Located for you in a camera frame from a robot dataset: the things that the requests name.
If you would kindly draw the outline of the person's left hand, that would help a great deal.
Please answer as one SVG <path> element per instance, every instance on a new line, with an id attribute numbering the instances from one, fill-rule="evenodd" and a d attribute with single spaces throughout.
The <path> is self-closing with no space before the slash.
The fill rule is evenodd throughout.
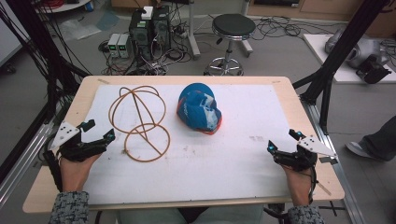
<path id="1" fill-rule="evenodd" d="M 100 155 L 89 157 L 85 161 L 70 161 L 61 158 L 60 169 L 63 182 L 63 191 L 82 191 L 88 179 L 92 165 L 100 158 Z"/>

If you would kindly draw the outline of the white table mat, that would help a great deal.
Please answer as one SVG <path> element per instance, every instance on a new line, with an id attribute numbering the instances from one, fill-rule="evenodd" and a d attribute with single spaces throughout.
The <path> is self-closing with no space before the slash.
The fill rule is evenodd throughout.
<path id="1" fill-rule="evenodd" d="M 270 142 L 293 151 L 289 124 L 270 85 L 212 86 L 222 123 L 212 135 L 188 128 L 177 116 L 180 85 L 142 93 L 148 110 L 127 98 L 113 120 L 108 109 L 119 86 L 95 94 L 84 133 L 91 142 L 109 130 L 115 140 L 91 169 L 84 189 L 92 205 L 266 199 L 289 194 L 283 170 L 267 151 Z"/>

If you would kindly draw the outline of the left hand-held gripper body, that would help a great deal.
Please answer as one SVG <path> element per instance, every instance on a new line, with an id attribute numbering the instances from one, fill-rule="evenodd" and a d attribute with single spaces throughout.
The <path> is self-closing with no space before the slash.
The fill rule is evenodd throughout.
<path id="1" fill-rule="evenodd" d="M 103 137 L 86 143 L 81 140 L 82 132 L 78 126 L 75 127 L 63 120 L 50 148 L 57 149 L 57 156 L 70 161 L 85 161 L 106 151 L 107 145 Z"/>

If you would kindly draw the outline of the brown wire hat stand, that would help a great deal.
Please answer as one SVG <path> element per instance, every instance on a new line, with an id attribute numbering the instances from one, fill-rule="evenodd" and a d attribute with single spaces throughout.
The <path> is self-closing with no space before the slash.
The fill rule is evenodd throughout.
<path id="1" fill-rule="evenodd" d="M 171 134 L 163 126 L 166 112 L 166 102 L 156 88 L 120 87 L 107 117 L 123 138 L 122 152 L 139 162 L 152 162 L 164 156 L 171 143 Z"/>

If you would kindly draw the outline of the black device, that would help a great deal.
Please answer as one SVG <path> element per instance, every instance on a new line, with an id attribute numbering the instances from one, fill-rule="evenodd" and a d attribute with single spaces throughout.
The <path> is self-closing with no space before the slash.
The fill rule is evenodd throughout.
<path id="1" fill-rule="evenodd" d="M 356 74 L 367 84 L 375 84 L 390 74 L 374 55 L 370 55 L 356 71 Z"/>

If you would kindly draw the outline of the white desk leg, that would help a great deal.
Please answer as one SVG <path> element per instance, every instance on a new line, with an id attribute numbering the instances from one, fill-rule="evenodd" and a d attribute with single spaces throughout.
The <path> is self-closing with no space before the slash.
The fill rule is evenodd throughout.
<path id="1" fill-rule="evenodd" d="M 199 50 L 197 41 L 194 35 L 194 0 L 189 1 L 189 31 L 188 31 L 188 39 L 191 46 L 192 58 L 194 60 L 198 60 L 201 57 L 201 51 Z"/>

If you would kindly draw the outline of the aluminium rail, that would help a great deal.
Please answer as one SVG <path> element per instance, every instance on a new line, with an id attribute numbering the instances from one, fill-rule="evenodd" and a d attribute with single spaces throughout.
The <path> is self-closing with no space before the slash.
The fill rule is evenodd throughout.
<path id="1" fill-rule="evenodd" d="M 309 117 L 311 124 L 315 130 L 315 133 L 318 139 L 326 146 L 329 147 L 332 151 L 335 151 L 335 148 L 332 143 L 332 139 L 328 134 L 326 134 L 322 128 L 319 126 L 319 111 L 315 105 L 309 105 L 308 103 L 302 102 L 303 108 Z M 335 162 L 332 164 L 332 168 L 335 171 L 337 179 L 340 185 L 343 188 L 345 193 L 344 198 L 342 199 L 345 208 L 347 210 L 349 219 L 352 224 L 366 224 L 365 219 L 362 215 L 362 212 L 357 204 L 356 197 L 353 193 L 352 188 L 350 187 L 347 177 L 345 175 L 344 169 L 338 157 L 335 157 Z"/>
<path id="2" fill-rule="evenodd" d="M 35 160 L 40 148 L 51 134 L 53 124 L 42 124 L 35 132 L 27 137 L 27 144 L 22 147 L 22 153 L 12 165 L 5 179 L 0 184 L 0 210 L 7 203 L 15 188 L 21 182 L 23 176 Z"/>

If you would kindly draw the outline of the blue baseball cap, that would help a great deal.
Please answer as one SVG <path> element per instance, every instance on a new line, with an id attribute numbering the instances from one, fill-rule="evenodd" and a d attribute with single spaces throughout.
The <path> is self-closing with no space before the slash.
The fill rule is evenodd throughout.
<path id="1" fill-rule="evenodd" d="M 213 91 L 204 83 L 191 83 L 179 95 L 177 115 L 194 131 L 212 135 L 222 122 Z"/>

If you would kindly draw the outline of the grey power supply unit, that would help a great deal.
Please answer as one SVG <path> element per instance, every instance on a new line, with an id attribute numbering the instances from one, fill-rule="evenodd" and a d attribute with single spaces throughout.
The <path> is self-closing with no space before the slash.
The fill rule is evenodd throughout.
<path id="1" fill-rule="evenodd" d="M 112 34 L 107 42 L 107 47 L 112 58 L 119 58 L 120 54 L 118 51 L 118 41 L 120 34 Z"/>
<path id="2" fill-rule="evenodd" d="M 130 56 L 131 43 L 127 34 L 120 35 L 118 50 L 121 58 L 128 58 Z"/>

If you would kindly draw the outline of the black round stool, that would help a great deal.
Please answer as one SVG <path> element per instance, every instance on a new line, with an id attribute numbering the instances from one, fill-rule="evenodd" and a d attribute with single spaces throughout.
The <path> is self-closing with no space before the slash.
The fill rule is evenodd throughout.
<path id="1" fill-rule="evenodd" d="M 217 44 L 228 40 L 225 56 L 212 60 L 205 68 L 205 76 L 242 76 L 244 69 L 240 62 L 231 58 L 233 43 L 251 38 L 255 32 L 254 21 L 241 14 L 222 14 L 212 21 L 212 31 L 219 37 Z"/>

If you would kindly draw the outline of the grey robot shell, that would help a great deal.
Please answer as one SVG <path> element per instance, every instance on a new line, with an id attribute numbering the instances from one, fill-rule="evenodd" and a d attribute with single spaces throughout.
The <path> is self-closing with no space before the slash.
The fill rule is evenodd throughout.
<path id="1" fill-rule="evenodd" d="M 325 44 L 325 52 L 330 53 L 335 47 L 335 44 L 341 38 L 343 29 L 338 29 L 333 36 L 331 36 Z M 380 47 L 377 40 L 364 35 L 355 47 L 346 56 L 345 62 L 352 68 L 358 68 L 370 56 L 375 58 L 375 61 L 380 65 L 385 65 L 389 61 L 389 56 L 386 51 Z"/>

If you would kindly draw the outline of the person's right hand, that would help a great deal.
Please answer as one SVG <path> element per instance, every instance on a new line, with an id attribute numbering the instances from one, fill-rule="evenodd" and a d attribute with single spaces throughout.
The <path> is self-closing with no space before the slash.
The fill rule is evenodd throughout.
<path id="1" fill-rule="evenodd" d="M 289 166 L 282 165 L 286 174 L 290 197 L 294 206 L 310 204 L 309 192 L 311 190 L 311 170 L 301 172 L 292 170 Z"/>

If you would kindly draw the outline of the black computer tower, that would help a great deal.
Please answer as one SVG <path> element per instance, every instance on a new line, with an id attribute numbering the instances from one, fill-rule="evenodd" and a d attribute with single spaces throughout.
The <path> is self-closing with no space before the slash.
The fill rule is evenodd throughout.
<path id="1" fill-rule="evenodd" d="M 169 12 L 169 6 L 155 7 L 152 17 L 157 46 L 163 50 L 171 47 Z"/>
<path id="2" fill-rule="evenodd" d="M 150 52 L 150 45 L 153 39 L 152 22 L 151 20 L 143 20 L 141 15 L 141 10 L 136 10 L 133 13 L 129 33 L 139 54 L 149 61 L 152 59 Z"/>

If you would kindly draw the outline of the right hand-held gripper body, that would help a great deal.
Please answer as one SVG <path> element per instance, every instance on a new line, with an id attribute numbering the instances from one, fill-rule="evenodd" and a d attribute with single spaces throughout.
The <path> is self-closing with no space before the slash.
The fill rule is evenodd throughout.
<path id="1" fill-rule="evenodd" d="M 310 135 L 297 141 L 294 152 L 282 151 L 274 147 L 274 162 L 289 166 L 293 171 L 300 172 L 314 167 L 318 154 L 330 157 L 337 156 L 333 150 L 325 146 L 319 139 Z"/>

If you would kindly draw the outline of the black metal frame stand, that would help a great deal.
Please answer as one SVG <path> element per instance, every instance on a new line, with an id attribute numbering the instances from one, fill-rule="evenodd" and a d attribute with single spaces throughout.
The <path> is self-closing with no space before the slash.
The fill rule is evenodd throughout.
<path id="1" fill-rule="evenodd" d="M 0 20 L 20 41 L 22 47 L 33 59 L 35 66 L 47 81 L 48 101 L 38 113 L 35 120 L 18 144 L 11 150 L 3 163 L 0 165 L 0 184 L 3 184 L 9 176 L 11 169 L 16 165 L 17 160 L 25 151 L 28 140 L 33 138 L 33 134 L 43 123 L 48 123 L 55 116 L 56 105 L 64 96 L 75 94 L 79 87 L 75 76 L 87 77 L 91 73 L 75 66 L 61 54 L 55 45 L 47 26 L 40 16 L 40 7 L 33 4 L 33 0 L 5 0 L 9 8 L 16 16 L 28 37 L 22 37 L 20 27 L 3 10 L 0 3 Z"/>
<path id="2" fill-rule="evenodd" d="M 307 90 L 300 95 L 300 99 L 309 105 L 315 105 L 317 98 L 322 94 L 318 126 L 325 134 L 328 134 L 328 114 L 333 77 L 349 52 L 356 46 L 388 2 L 389 0 L 364 0 L 320 68 L 310 76 L 292 84 L 294 89 L 309 84 Z"/>

